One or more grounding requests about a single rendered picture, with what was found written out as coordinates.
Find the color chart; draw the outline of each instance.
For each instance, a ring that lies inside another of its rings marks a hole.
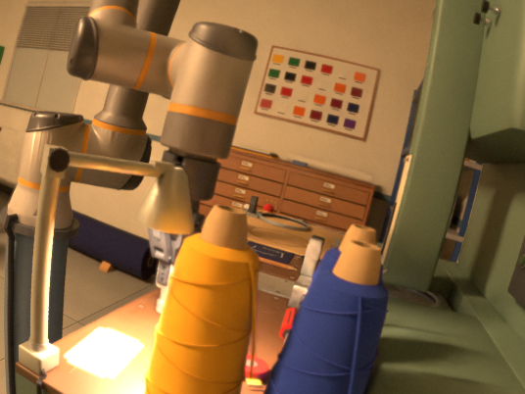
[[[365,140],[379,70],[273,46],[256,114]]]

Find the blue thread spool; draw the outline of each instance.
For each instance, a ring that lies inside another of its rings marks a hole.
[[[373,367],[386,317],[388,292],[332,271],[341,252],[319,264],[266,394],[362,394]]]

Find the red clamp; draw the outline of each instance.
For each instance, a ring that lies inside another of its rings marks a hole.
[[[282,320],[281,329],[279,331],[279,336],[283,340],[286,339],[290,333],[290,330],[292,329],[292,325],[294,325],[294,318],[297,314],[297,311],[299,311],[297,308],[288,308],[284,314],[284,319]]]

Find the floor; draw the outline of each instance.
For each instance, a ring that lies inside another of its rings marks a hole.
[[[0,210],[9,196],[0,192]],[[0,326],[4,326],[4,284],[7,234],[0,228]],[[100,263],[73,249],[68,251],[66,291],[64,295],[63,335],[107,315],[157,287],[155,277],[148,281],[121,271],[108,273],[99,270]],[[4,333],[0,338],[0,394],[6,394]]]

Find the beige wall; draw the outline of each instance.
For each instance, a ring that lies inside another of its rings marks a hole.
[[[6,47],[0,66],[2,93],[25,4],[23,0],[0,0],[0,45]],[[321,170],[370,181],[378,186],[379,192],[389,195],[401,155],[412,93],[425,71],[434,5],[435,0],[182,0],[170,36],[188,39],[191,27],[200,21],[249,31],[259,41],[258,59],[248,84],[234,144],[272,151],[284,160],[297,159]],[[254,114],[272,45],[360,63],[381,71],[366,141]],[[74,111],[92,119],[103,107],[107,88],[102,83],[83,81]],[[166,99],[150,97],[145,114],[148,132],[161,134],[166,111]],[[10,129],[23,132],[26,113],[17,112],[20,114],[18,125]],[[10,117],[11,123],[17,123],[12,119],[12,111],[0,106],[0,126],[6,117]],[[154,143],[156,158],[160,158],[161,151],[160,144]],[[143,186],[134,192],[121,192],[79,185],[72,188],[72,203],[84,214],[145,236],[145,230],[128,214],[142,198],[142,189]]]

